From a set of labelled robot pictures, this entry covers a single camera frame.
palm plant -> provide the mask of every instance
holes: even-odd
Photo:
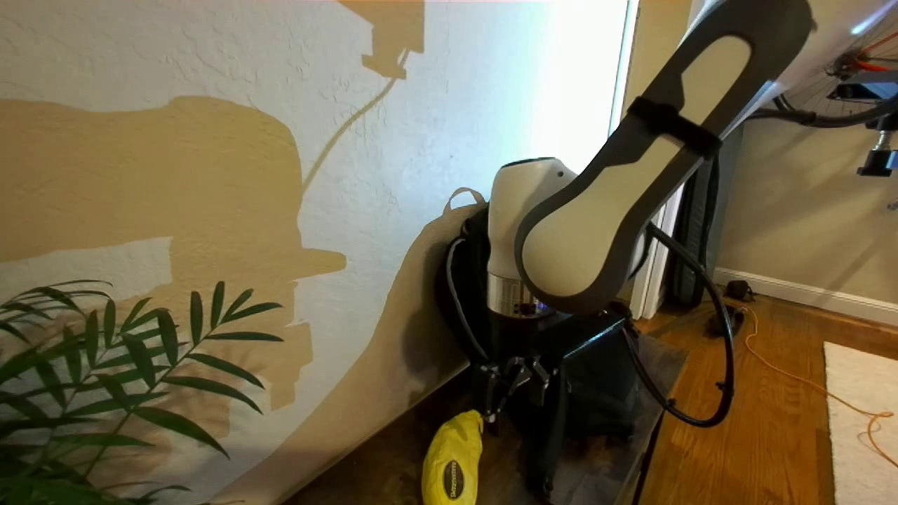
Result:
[[[96,484],[111,449],[146,452],[131,421],[195,440],[227,457],[195,421],[176,412],[176,391],[240,401],[261,412],[244,388],[264,388],[246,367],[209,353],[212,342],[279,342],[246,331],[246,320],[278,310],[251,293],[209,302],[190,293],[188,328],[147,299],[117,310],[104,285],[73,280],[27,289],[0,303],[0,502],[150,502],[164,487],[121,498]]]

white wall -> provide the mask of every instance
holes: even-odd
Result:
[[[592,157],[609,133],[618,100],[629,4],[420,4],[423,48],[406,53],[406,78],[389,85],[362,66],[369,53],[369,22],[362,10],[347,7],[365,4],[2,0],[6,107],[60,104],[89,119],[171,111],[174,100],[195,97],[246,107],[279,125],[295,140],[303,185],[295,229],[303,245],[345,255],[341,269],[305,279],[267,269],[264,258],[257,265],[234,258],[267,279],[295,285],[295,296],[282,303],[292,327],[312,328],[312,362],[296,365],[296,380],[288,386],[295,401],[271,404],[261,418],[232,418],[225,438],[232,460],[209,460],[181,446],[176,460],[162,463],[160,474],[190,478],[188,502],[225,488],[227,499],[278,499],[406,411],[410,393],[428,391],[445,377],[425,362],[413,372],[414,356],[400,353],[399,338],[372,341],[378,328],[387,335],[404,328],[425,302],[414,287],[392,299],[399,279],[406,276],[400,266],[420,266],[410,261],[417,258],[410,251],[428,247],[420,245],[420,231],[442,213],[453,189],[470,185],[488,195],[493,170],[517,157],[557,156],[568,167]],[[97,229],[105,213],[114,210],[96,209]],[[11,216],[0,216],[0,224],[0,231],[13,229]],[[209,241],[212,255],[237,247],[240,236],[220,231]],[[38,255],[0,258],[6,296],[83,272],[125,287],[121,296],[150,296],[160,287],[198,289],[171,276],[167,240],[147,231],[128,245],[76,251],[53,245],[53,236],[48,245],[35,247]],[[378,356],[387,380],[365,377],[369,367],[359,362],[368,353]],[[321,404],[347,380],[368,386],[345,395],[359,411],[354,418],[327,418],[331,411]],[[327,418],[327,438],[307,440],[303,433],[314,412]],[[270,481],[264,473],[246,474],[278,456],[299,457],[296,473],[279,468]]]

